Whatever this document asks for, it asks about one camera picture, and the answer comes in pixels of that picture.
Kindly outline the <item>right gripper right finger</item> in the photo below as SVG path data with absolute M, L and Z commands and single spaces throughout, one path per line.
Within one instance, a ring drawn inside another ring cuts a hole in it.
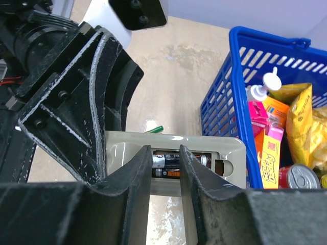
M 326 244 L 325 189 L 242 189 L 179 153 L 187 244 Z

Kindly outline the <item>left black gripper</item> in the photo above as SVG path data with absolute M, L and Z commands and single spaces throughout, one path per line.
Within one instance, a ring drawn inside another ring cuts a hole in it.
M 37 10 L 1 13 L 1 57 L 13 76 L 1 82 L 1 122 L 11 117 L 10 97 L 28 101 L 18 120 L 26 135 L 78 181 L 100 181 L 122 51 L 108 30 L 85 21 Z

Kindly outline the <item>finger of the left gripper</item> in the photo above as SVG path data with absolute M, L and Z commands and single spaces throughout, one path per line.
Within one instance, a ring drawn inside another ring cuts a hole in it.
M 123 50 L 112 68 L 106 87 L 104 100 L 106 131 L 126 130 L 128 107 L 143 76 L 143 70 Z

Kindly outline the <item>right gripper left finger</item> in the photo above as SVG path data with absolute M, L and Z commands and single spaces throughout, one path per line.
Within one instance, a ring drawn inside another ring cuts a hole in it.
M 152 151 L 94 185 L 1 185 L 1 244 L 145 244 Z

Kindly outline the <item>AAA battery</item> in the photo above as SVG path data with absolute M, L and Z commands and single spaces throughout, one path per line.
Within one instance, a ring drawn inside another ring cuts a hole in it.
M 179 169 L 171 169 L 171 168 L 153 168 L 152 177 L 165 178 L 165 179 L 179 179 L 180 171 Z
M 152 168 L 179 168 L 179 153 L 174 154 L 153 154 Z M 211 158 L 204 154 L 196 154 L 197 160 L 204 166 L 211 166 Z

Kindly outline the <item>grey remote control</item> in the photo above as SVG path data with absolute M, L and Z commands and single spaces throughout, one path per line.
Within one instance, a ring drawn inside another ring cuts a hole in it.
M 179 197 L 179 148 L 186 146 L 197 161 L 223 179 L 246 188 L 246 146 L 238 138 L 106 132 L 107 173 L 128 163 L 145 145 L 151 147 L 152 195 Z

